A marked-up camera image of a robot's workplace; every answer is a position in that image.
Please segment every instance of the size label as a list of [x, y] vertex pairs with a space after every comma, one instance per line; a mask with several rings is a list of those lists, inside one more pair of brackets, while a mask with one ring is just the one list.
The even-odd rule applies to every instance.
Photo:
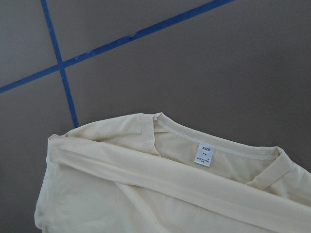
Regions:
[[200, 144], [194, 161], [198, 164], [209, 166], [210, 162], [212, 161], [213, 154], [213, 147]]

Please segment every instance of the white label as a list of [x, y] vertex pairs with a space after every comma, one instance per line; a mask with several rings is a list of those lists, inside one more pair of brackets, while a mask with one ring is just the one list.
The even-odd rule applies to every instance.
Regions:
[[212, 161], [213, 154], [213, 147], [200, 144], [194, 161], [198, 164], [209, 166], [210, 162]]

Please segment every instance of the blue tape line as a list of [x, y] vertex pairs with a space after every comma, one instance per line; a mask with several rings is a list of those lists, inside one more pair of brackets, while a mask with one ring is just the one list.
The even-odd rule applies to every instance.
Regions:
[[106, 44], [106, 45], [98, 47], [98, 48], [96, 48], [94, 50], [91, 50], [88, 53], [83, 53], [83, 54], [78, 55], [78, 56], [76, 56], [74, 58], [71, 58], [71, 59], [69, 59], [67, 61], [64, 61], [64, 66], [65, 67], [69, 67], [69, 66], [74, 65], [74, 64], [76, 64], [78, 62], [84, 61], [84, 60], [89, 59], [91, 57], [94, 57], [94, 56], [96, 56], [98, 54], [101, 54], [103, 52], [112, 50], [112, 49], [114, 49], [114, 48], [116, 48], [118, 46], [127, 44], [127, 43], [129, 43], [131, 41], [137, 40], [137, 39], [139, 39], [139, 38], [141, 38], [143, 36], [147, 36], [149, 34], [155, 33], [155, 32], [157, 32], [159, 30], [162, 30], [164, 28], [167, 28], [169, 26], [172, 26], [172, 25], [174, 25], [176, 23], [179, 23], [181, 21], [187, 20], [189, 18], [192, 18], [192, 17], [197, 16], [199, 14], [202, 14], [204, 12], [210, 11], [210, 10], [216, 8], [216, 7], [225, 5], [225, 4], [227, 4], [229, 2], [232, 2], [232, 1], [234, 1], [234, 0], [214, 0], [214, 1], [211, 1], [209, 3], [206, 3], [206, 4], [202, 5], [202, 6], [196, 7], [194, 9], [189, 10], [189, 11], [181, 13], [181, 14], [179, 14], [177, 16], [169, 18], [169, 19], [167, 19], [165, 21], [162, 21], [162, 22], [159, 22], [157, 24], [154, 24], [154, 25], [152, 25], [152, 26], [150, 26], [148, 28], [142, 29], [142, 30], [136, 32], [134, 36], [122, 37], [122, 38], [120, 38], [118, 40], [115, 40], [115, 41], [109, 43], [109, 44]]
[[48, 5], [47, 5], [46, 0], [41, 0], [41, 5], [42, 5], [43, 12], [44, 12], [45, 20], [46, 20], [48, 28], [49, 28], [50, 37], [52, 40], [55, 56], [56, 56], [57, 63], [59, 66], [60, 75], [62, 77], [63, 86], [65, 89], [67, 102], [68, 102], [69, 109], [70, 109], [71, 118], [72, 118], [74, 127], [77, 128], [77, 127], [79, 127], [79, 122], [78, 122], [77, 114], [76, 114], [76, 111], [74, 108], [73, 99], [72, 99], [72, 96], [70, 93], [69, 83], [68, 83], [66, 72], [65, 72], [65, 67], [64, 67], [62, 56], [61, 56], [59, 46], [57, 43], [56, 34], [55, 34], [55, 31], [53, 28], [53, 24], [52, 24], [52, 20], [50, 17], [50, 13], [49, 13], [49, 9], [48, 9]]
[[51, 73], [53, 73], [55, 71], [58, 71], [58, 65], [54, 65], [54, 66], [52, 66], [50, 68], [44, 69], [42, 71], [39, 71], [39, 72], [37, 72], [35, 74], [32, 74], [30, 76], [27, 76], [27, 77], [21, 79], [21, 80], [18, 80], [18, 81], [14, 82], [14, 83], [10, 83], [10, 84], [8, 84], [6, 86], [2, 86], [2, 87], [0, 87], [0, 94], [5, 92], [5, 91], [11, 90], [11, 89], [13, 89], [15, 87], [18, 87], [18, 86], [24, 85], [26, 83], [29, 83], [29, 82], [31, 82], [33, 80], [42, 78], [43, 76], [49, 75], [49, 74], [51, 74]]

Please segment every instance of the gray background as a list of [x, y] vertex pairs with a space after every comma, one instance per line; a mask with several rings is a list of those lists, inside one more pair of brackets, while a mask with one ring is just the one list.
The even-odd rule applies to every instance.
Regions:
[[[49, 0], [63, 60], [207, 3]], [[57, 64], [38, 0], [2, 0], [0, 88]], [[311, 171], [311, 2], [234, 2], [66, 68], [84, 125], [163, 112]], [[47, 138], [74, 128], [59, 71], [0, 94], [0, 232], [40, 232]]]

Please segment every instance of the shirt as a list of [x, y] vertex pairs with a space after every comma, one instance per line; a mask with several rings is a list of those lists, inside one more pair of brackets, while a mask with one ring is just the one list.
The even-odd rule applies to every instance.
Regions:
[[164, 113], [104, 119], [48, 139], [35, 210], [43, 233], [309, 233], [311, 174]]

